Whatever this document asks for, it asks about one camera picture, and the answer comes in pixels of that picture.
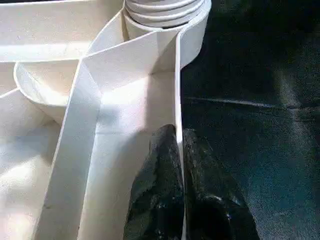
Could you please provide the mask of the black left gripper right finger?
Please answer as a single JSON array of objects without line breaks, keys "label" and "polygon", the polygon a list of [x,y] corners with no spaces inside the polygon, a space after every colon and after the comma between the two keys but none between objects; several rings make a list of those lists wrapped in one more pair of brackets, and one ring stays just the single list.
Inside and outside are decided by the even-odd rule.
[{"label": "black left gripper right finger", "polygon": [[183,167],[188,240],[260,238],[235,179],[194,129],[183,131]]}]

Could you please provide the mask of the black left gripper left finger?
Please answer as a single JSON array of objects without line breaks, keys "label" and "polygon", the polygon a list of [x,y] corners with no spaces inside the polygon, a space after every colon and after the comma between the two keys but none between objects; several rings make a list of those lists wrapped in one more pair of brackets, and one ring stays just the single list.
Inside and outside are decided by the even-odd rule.
[{"label": "black left gripper left finger", "polygon": [[185,192],[176,128],[166,124],[149,141],[149,151],[130,192],[125,240],[180,240]]}]

